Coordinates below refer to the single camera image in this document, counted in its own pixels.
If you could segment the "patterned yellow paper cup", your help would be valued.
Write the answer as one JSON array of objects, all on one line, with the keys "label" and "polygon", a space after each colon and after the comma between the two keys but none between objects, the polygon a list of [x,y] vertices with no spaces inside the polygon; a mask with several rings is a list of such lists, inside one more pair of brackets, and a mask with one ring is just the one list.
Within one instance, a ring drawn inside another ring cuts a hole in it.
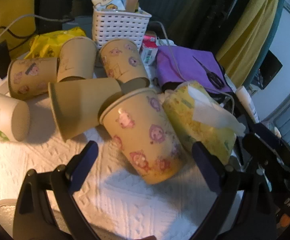
[{"label": "patterned yellow paper cup", "polygon": [[155,90],[141,88],[122,96],[99,122],[146,183],[172,178],[184,166],[184,150]]}]

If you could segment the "plain brown paper cup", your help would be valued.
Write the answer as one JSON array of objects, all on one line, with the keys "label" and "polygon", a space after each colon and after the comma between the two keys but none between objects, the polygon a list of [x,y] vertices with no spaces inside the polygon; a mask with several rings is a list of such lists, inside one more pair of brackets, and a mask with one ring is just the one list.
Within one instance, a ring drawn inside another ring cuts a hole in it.
[{"label": "plain brown paper cup", "polygon": [[48,93],[63,141],[98,126],[106,107],[123,95],[112,77],[49,83]]}]

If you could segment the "left patterned paper cup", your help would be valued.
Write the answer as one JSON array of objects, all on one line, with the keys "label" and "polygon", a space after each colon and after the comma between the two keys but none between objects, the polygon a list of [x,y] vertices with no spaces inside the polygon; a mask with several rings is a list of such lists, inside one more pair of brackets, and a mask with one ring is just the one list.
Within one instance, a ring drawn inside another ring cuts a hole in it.
[{"label": "left patterned paper cup", "polygon": [[57,81],[58,58],[14,60],[7,72],[10,96],[28,100],[48,92],[48,84]]}]

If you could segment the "right patterned paper cup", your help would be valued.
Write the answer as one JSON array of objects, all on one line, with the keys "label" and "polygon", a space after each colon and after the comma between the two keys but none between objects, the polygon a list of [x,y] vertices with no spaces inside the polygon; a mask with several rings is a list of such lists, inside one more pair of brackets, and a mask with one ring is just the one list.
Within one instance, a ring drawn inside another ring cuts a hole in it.
[{"label": "right patterned paper cup", "polygon": [[149,77],[133,41],[111,40],[102,46],[99,54],[106,75],[116,79],[125,92],[149,87]]}]

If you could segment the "rear patterned paper cup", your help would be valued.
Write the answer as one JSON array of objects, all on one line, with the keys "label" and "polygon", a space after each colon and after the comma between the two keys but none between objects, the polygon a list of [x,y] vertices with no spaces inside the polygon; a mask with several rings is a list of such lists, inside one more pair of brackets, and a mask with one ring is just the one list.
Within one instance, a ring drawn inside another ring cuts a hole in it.
[{"label": "rear patterned paper cup", "polygon": [[87,37],[74,37],[61,48],[57,82],[92,79],[97,46]]}]

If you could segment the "yellow tissue pack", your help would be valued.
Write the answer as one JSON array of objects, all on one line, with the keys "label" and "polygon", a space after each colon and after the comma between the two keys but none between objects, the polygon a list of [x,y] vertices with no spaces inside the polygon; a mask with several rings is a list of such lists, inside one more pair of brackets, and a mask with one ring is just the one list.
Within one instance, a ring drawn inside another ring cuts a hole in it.
[{"label": "yellow tissue pack", "polygon": [[197,81],[184,82],[166,92],[162,107],[186,151],[202,142],[210,154],[226,165],[237,136],[246,126],[221,107]]}]

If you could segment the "white tube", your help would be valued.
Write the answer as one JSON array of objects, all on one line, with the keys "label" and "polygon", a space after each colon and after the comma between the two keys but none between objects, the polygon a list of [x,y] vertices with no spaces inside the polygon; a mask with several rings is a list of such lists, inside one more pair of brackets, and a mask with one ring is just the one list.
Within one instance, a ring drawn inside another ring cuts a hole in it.
[{"label": "white tube", "polygon": [[249,114],[250,118],[254,123],[259,123],[259,116],[255,109],[254,103],[252,101],[251,96],[244,86],[240,86],[236,89],[235,94],[240,101],[240,103],[244,106],[244,109]]}]

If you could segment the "white tablecloth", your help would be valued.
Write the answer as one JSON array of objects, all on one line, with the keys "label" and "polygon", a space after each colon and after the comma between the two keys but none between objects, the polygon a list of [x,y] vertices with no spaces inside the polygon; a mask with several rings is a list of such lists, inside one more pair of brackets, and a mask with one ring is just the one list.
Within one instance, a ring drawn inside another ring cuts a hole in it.
[{"label": "white tablecloth", "polygon": [[189,239],[216,200],[192,159],[173,178],[148,185],[102,126],[63,141],[49,97],[39,96],[28,105],[27,139],[0,141],[0,200],[17,199],[28,170],[52,171],[68,163],[90,140],[97,142],[99,155],[74,199],[103,239]]}]

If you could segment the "black scissors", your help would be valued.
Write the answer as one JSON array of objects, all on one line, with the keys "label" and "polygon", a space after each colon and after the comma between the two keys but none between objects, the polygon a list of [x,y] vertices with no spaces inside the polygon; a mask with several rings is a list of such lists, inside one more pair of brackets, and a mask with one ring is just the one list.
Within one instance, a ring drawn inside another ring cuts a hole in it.
[{"label": "black scissors", "polygon": [[224,82],[221,80],[221,78],[217,74],[207,69],[205,65],[201,63],[196,57],[193,56],[193,59],[195,59],[195,61],[197,61],[197,63],[204,69],[208,80],[215,88],[223,89],[225,87]]}]

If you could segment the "dark monitor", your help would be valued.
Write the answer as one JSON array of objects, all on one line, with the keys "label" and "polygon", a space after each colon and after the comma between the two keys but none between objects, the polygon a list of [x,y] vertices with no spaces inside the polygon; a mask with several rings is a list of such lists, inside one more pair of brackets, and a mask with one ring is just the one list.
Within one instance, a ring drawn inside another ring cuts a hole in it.
[{"label": "dark monitor", "polygon": [[261,90],[268,86],[282,66],[283,64],[279,59],[269,50],[259,68],[259,87]]}]

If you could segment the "yellow curtain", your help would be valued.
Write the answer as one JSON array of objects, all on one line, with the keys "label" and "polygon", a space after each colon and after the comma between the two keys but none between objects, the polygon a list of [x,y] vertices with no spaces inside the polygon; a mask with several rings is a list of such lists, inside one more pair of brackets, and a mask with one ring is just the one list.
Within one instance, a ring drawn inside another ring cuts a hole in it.
[{"label": "yellow curtain", "polygon": [[239,87],[255,70],[279,0],[187,0],[168,28],[183,47],[211,51]]}]

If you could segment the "purple cloth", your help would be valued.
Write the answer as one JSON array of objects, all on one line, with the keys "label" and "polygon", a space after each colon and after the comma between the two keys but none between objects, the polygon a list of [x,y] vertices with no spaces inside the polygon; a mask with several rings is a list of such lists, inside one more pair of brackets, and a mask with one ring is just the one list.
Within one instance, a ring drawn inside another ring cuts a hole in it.
[{"label": "purple cloth", "polygon": [[[193,59],[193,56],[221,78],[225,84],[223,89],[217,89],[210,83],[206,72]],[[159,46],[156,56],[156,73],[159,86],[163,91],[173,90],[185,81],[197,81],[210,93],[233,92],[225,80],[225,70],[210,51],[194,50],[180,46]]]}]

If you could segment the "pink white small carton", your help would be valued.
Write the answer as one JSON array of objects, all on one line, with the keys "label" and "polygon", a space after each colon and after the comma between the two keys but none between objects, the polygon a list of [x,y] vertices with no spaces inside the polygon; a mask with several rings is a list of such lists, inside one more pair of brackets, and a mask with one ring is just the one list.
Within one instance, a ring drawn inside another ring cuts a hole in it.
[{"label": "pink white small carton", "polygon": [[157,35],[154,31],[146,31],[140,48],[140,57],[144,65],[151,65],[157,55]]}]

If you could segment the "yellow plastic bag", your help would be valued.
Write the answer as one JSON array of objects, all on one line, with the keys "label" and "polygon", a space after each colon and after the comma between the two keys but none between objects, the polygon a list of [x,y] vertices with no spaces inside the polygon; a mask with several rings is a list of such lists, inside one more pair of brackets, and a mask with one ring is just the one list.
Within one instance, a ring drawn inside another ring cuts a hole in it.
[{"label": "yellow plastic bag", "polygon": [[80,27],[36,35],[31,39],[30,50],[24,56],[24,59],[59,57],[62,45],[67,40],[81,36],[86,37],[86,33]]}]

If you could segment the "white plastic basket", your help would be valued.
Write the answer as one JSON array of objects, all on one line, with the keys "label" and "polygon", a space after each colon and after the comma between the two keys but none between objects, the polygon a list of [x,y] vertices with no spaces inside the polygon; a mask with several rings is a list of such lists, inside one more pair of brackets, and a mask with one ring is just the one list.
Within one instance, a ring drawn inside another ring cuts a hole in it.
[{"label": "white plastic basket", "polygon": [[144,10],[126,12],[93,7],[92,40],[100,49],[114,39],[128,39],[140,49],[152,15]]}]

